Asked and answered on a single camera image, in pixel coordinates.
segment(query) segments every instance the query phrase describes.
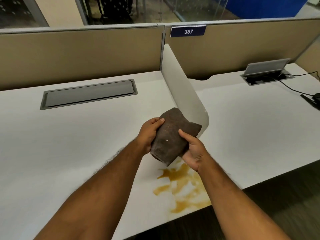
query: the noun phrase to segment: forearm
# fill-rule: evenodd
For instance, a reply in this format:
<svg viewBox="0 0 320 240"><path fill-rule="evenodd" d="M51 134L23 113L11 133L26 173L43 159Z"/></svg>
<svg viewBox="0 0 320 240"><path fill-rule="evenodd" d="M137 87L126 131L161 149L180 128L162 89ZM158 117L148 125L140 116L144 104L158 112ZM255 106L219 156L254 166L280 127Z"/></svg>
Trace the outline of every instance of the forearm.
<svg viewBox="0 0 320 240"><path fill-rule="evenodd" d="M198 172L227 240L289 240L211 157Z"/></svg>
<svg viewBox="0 0 320 240"><path fill-rule="evenodd" d="M142 157L142 148L135 140L130 142L70 195L36 239L50 239L48 231L65 234L60 239L111 239Z"/></svg>

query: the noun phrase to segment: blue sign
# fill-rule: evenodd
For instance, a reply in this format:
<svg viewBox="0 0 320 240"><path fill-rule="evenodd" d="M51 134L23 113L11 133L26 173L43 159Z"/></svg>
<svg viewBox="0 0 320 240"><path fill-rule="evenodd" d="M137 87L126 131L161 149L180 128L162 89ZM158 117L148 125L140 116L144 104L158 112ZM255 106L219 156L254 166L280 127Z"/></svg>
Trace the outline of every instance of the blue sign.
<svg viewBox="0 0 320 240"><path fill-rule="evenodd" d="M170 37L202 36L206 27L206 25L172 27Z"/></svg>

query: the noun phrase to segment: workstation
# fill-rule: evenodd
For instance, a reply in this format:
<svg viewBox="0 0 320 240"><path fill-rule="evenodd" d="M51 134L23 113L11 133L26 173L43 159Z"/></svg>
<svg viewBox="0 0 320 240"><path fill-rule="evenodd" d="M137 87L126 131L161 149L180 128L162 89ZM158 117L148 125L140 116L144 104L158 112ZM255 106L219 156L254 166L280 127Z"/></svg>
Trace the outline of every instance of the workstation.
<svg viewBox="0 0 320 240"><path fill-rule="evenodd" d="M170 37L176 26L205 32ZM33 239L142 123L173 107L202 125L198 137L243 189L317 161L320 111L278 76L253 85L244 74L248 64L280 60L257 73L285 70L287 86L319 93L316 73L295 76L320 70L319 33L320 19L3 31L1 232ZM148 154L113 239L209 205L181 159L166 168Z"/></svg>

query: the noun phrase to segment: white desk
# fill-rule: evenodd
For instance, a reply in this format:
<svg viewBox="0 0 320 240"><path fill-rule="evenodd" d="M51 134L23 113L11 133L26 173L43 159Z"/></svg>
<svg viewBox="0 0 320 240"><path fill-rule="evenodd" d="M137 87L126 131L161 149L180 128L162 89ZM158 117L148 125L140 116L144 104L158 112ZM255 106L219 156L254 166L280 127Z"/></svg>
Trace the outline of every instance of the white desk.
<svg viewBox="0 0 320 240"><path fill-rule="evenodd" d="M286 70L307 73L296 64ZM241 74L191 80L210 120L200 139L231 178L246 188L319 160L320 111L280 82L249 86ZM311 75L283 82L302 92L320 92Z"/></svg>
<svg viewBox="0 0 320 240"><path fill-rule="evenodd" d="M305 73L295 64L286 69ZM231 177L245 188L318 160L320 112L278 82L250 87L240 74L192 80L210 117L200 139ZM46 90L126 79L135 79L138 95L39 110ZM285 82L320 92L310 75ZM137 135L143 122L174 106L161 72L0 92L1 238L34 238L65 199ZM171 168L180 170L181 165L175 161ZM179 179L184 184L179 191L176 181L157 179L161 169L150 154L142 159L114 240L210 204L192 170ZM168 190L155 195L164 185ZM194 188L199 193L193 195ZM185 207L177 210L177 202Z"/></svg>

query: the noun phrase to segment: brown liquid spill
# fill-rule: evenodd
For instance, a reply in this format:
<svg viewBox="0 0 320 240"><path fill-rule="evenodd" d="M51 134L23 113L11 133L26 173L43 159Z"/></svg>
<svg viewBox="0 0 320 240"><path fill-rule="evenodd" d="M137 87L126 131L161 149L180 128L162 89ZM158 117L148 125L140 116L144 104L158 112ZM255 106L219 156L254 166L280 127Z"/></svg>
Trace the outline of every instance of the brown liquid spill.
<svg viewBox="0 0 320 240"><path fill-rule="evenodd" d="M176 202L176 207L171 210L171 213L180 213L190 207L201 209L211 204L209 199L202 202L193 202L196 197L205 193L206 190L198 173L193 172L192 174L189 174L189 170L190 167L184 163L178 170L174 168L162 169L163 173L158 177L158 179L168 177L170 180L170 184L156 188L153 193L155 195L159 195L162 192L171 191ZM173 181L177 182L176 186L172 186ZM178 197L177 194L189 183L191 183L195 188L193 188L187 195Z"/></svg>

